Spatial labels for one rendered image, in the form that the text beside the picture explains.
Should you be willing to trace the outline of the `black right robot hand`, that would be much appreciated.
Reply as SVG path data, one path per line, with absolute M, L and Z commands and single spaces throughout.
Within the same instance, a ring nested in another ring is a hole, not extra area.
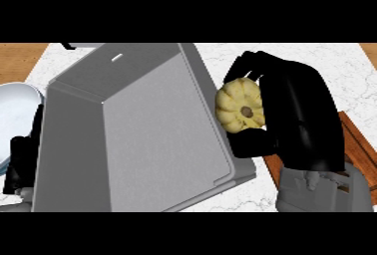
M 226 135 L 233 156 L 275 154 L 289 169 L 341 171 L 341 121 L 317 71 L 261 51 L 243 52 L 223 79 L 242 77 L 258 80 L 266 128 Z

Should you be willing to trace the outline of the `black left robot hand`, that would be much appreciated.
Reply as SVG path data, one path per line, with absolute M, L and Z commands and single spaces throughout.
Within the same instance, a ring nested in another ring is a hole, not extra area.
M 44 106 L 39 105 L 34 114 L 31 133 L 26 136 L 17 135 L 10 139 L 10 162 L 5 170 L 4 194 L 14 194 L 17 189 L 34 186 L 42 110 Z

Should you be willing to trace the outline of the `pale yellow round squash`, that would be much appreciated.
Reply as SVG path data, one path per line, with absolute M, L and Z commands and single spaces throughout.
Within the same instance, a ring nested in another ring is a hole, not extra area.
M 230 133 L 264 126 L 260 89 L 249 78 L 235 79 L 217 90 L 214 115 L 221 128 Z

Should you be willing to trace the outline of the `brown wooden cutting board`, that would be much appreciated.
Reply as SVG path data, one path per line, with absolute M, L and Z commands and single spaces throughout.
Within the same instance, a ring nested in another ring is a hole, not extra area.
M 344 135 L 344 154 L 360 170 L 369 186 L 371 203 L 377 205 L 377 151 L 344 112 L 338 113 Z

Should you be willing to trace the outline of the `grey open cardboard box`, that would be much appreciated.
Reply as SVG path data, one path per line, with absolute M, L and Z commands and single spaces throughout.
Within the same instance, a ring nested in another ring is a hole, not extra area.
M 103 44 L 50 81 L 32 209 L 180 211 L 252 179 L 192 44 Z

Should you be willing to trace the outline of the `white round bowl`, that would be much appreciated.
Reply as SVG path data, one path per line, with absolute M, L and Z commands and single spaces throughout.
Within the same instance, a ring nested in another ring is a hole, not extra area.
M 10 139 L 31 133 L 34 115 L 44 104 L 38 89 L 23 83 L 0 85 L 0 175 L 10 161 Z

